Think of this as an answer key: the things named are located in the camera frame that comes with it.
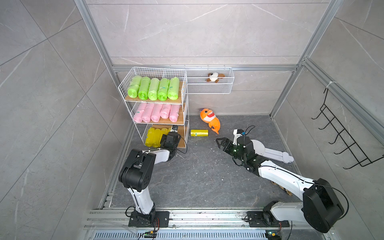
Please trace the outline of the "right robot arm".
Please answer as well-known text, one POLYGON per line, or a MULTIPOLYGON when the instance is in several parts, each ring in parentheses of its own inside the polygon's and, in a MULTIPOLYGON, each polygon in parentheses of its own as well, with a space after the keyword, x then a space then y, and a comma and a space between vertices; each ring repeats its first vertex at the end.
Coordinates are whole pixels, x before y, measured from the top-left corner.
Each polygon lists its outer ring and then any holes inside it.
POLYGON ((292 163, 294 158, 287 152, 268 149, 243 132, 235 133, 233 141, 218 138, 216 143, 218 148, 232 157, 235 165, 270 180, 289 195, 299 198, 296 203, 272 201, 260 214, 248 212, 245 220, 251 227, 258 224, 285 227, 288 222, 302 222, 318 232, 327 233, 337 221, 347 215, 349 208, 344 208, 336 195, 339 190, 333 188, 328 181, 305 178, 274 163, 275 160, 285 164, 292 163))

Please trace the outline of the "green roll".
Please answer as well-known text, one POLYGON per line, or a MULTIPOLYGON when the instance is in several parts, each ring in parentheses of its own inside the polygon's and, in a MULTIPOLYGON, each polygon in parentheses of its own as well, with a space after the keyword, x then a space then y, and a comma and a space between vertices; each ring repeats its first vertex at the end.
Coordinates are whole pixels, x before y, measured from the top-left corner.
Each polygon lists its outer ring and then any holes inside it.
POLYGON ((179 98, 180 80, 174 77, 170 80, 167 96, 170 100, 175 101, 179 98))
POLYGON ((150 81, 149 90, 148 90, 148 98, 151 101, 156 101, 158 99, 158 89, 159 89, 160 80, 157 78, 153 78, 150 81))
POLYGON ((159 101, 166 101, 168 99, 168 89, 170 80, 163 78, 160 80, 159 88, 157 92, 157 98, 159 101))
POLYGON ((148 91, 150 87, 151 79, 149 77, 143 77, 140 81, 140 87, 138 90, 138 97, 140 100, 147 100, 148 99, 148 91))
POLYGON ((134 76, 127 89, 127 94, 130 98, 136 98, 138 96, 139 88, 141 85, 141 76, 134 76))

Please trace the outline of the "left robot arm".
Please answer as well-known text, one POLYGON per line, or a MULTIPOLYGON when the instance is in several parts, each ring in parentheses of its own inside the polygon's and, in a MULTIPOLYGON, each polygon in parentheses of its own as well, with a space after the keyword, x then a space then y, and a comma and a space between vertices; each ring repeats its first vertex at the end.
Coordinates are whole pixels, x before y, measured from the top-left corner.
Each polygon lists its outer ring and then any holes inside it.
POLYGON ((155 221, 155 203, 148 189, 154 166, 171 160, 181 139, 178 132, 171 131, 162 136, 161 146, 155 150, 131 150, 119 173, 119 182, 128 189, 135 203, 130 218, 147 223, 155 221))

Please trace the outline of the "pink roll small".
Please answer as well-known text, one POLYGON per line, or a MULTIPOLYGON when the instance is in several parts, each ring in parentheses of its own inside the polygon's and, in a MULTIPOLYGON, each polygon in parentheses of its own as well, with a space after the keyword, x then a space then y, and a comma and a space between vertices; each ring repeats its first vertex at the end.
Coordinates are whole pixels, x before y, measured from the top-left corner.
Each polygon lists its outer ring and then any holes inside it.
POLYGON ((142 120, 142 115, 144 113, 144 110, 147 106, 147 103, 140 103, 137 110, 135 111, 135 114, 133 116, 133 120, 135 123, 141 123, 142 120))

